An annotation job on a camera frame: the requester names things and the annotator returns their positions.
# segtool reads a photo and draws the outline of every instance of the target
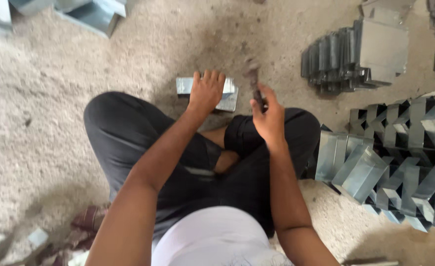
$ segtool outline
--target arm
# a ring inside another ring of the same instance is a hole
[[[149,266],[157,195],[184,149],[222,97],[226,76],[195,72],[190,104],[132,167],[91,247],[86,266]]]
[[[273,222],[286,256],[296,266],[340,266],[317,235],[298,186],[285,140],[285,108],[271,88],[259,84],[266,95],[264,114],[251,100],[253,122],[270,153],[270,205]]]

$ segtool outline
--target black pants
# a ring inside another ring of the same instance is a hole
[[[150,103],[119,92],[94,98],[84,111],[91,146],[106,174],[110,200],[124,184],[132,166],[174,120]],[[320,124],[309,112],[285,110],[285,138],[297,176],[301,175],[320,137]],[[268,237],[274,234],[270,212],[269,155],[251,116],[236,116],[226,129],[225,148],[241,160],[227,174],[207,177],[185,167],[213,170],[221,148],[195,134],[158,195],[154,239],[199,209],[231,206],[252,215]]]

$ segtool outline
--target hammer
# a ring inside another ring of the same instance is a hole
[[[257,104],[259,104],[260,111],[264,113],[267,109],[265,108],[262,94],[257,87],[257,82],[259,81],[259,68],[260,64],[256,59],[250,58],[245,60],[244,77],[250,80],[250,88],[253,92],[253,98],[257,101]]]

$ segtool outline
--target dusty floor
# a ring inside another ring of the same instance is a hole
[[[256,55],[263,63],[262,81],[285,106],[305,108],[340,131],[351,108],[434,91],[435,38],[423,0],[406,22],[408,71],[392,87],[320,98],[300,78],[301,51],[322,34],[352,25],[359,2],[141,0],[110,40],[50,9],[16,16],[15,34],[0,37],[0,232],[27,219],[24,234],[33,226],[64,233],[76,211],[107,200],[107,183],[82,119],[88,100],[107,90],[149,100],[176,118],[186,100],[176,97],[175,77],[218,68],[244,88],[236,113],[248,114],[251,95],[241,68],[246,56]],[[230,117],[211,115],[203,127],[223,125]],[[322,184],[301,184],[316,230],[339,261],[388,257],[406,266],[435,265],[435,231],[391,224]],[[25,218],[28,209],[34,216]],[[19,242],[9,258],[28,252]]]

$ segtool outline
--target white shirt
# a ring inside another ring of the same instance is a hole
[[[181,219],[162,237],[152,266],[292,266],[270,248],[259,223],[232,207],[211,207]]]

